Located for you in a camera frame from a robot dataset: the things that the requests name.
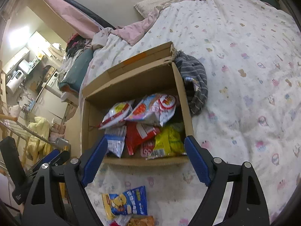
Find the silver bolt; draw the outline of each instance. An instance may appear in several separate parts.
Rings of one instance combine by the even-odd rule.
[[[78,159],[77,158],[73,158],[70,162],[71,162],[71,164],[76,164],[76,163],[78,163]]]
[[[245,167],[246,168],[250,168],[252,165],[251,165],[251,163],[250,162],[245,162]]]
[[[48,166],[49,166],[48,163],[44,163],[44,164],[41,165],[42,169],[46,169]]]
[[[222,162],[222,159],[219,158],[219,157],[216,157],[216,158],[213,159],[213,161],[214,161],[215,163],[219,164],[219,163]]]

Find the blue snack bag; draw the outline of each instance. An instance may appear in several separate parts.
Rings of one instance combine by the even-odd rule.
[[[106,216],[112,220],[115,215],[147,215],[145,186],[130,189],[122,194],[101,194]]]

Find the bright light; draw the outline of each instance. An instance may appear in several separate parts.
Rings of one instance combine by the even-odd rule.
[[[11,48],[13,49],[25,45],[29,40],[29,37],[30,37],[30,33],[29,33],[28,26],[14,30],[9,35],[9,43],[11,45]]]

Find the snack package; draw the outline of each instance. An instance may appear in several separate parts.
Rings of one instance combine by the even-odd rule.
[[[129,155],[133,155],[140,144],[160,133],[160,129],[158,127],[138,122],[127,121],[126,126],[127,131],[125,143],[128,148]]]
[[[133,103],[134,101],[131,100],[115,104],[104,116],[103,121],[98,125],[98,129],[124,125],[124,118],[132,111]]]
[[[141,144],[140,155],[141,157],[148,157],[155,147],[155,139],[148,140]]]
[[[112,220],[114,215],[147,215],[145,186],[130,189],[122,194],[101,194],[106,216]]]
[[[118,215],[114,218],[110,226],[126,226],[130,221],[132,215]]]
[[[180,135],[182,131],[184,131],[183,122],[163,127],[161,133],[155,137],[155,147],[147,159],[185,155],[184,144]]]
[[[124,139],[126,135],[126,126],[109,127],[104,131],[104,137],[108,141],[108,151],[117,157],[121,157],[124,148]]]
[[[172,95],[152,94],[143,98],[125,120],[163,127],[174,115],[176,104],[177,99]]]
[[[154,226],[155,220],[153,216],[145,218],[131,218],[126,226]]]

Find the white bed sheet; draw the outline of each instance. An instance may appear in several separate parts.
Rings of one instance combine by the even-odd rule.
[[[252,163],[273,221],[300,180],[301,38],[295,22],[259,0],[174,3],[133,47],[110,34],[107,45],[94,52],[83,85],[167,41],[206,68],[209,96],[203,112],[193,117],[195,138],[226,162]],[[86,191],[105,222],[100,193],[141,185],[147,187],[149,215],[164,226],[187,225],[207,189],[190,163],[143,168],[102,164]],[[227,186],[215,223],[223,219],[230,192]]]

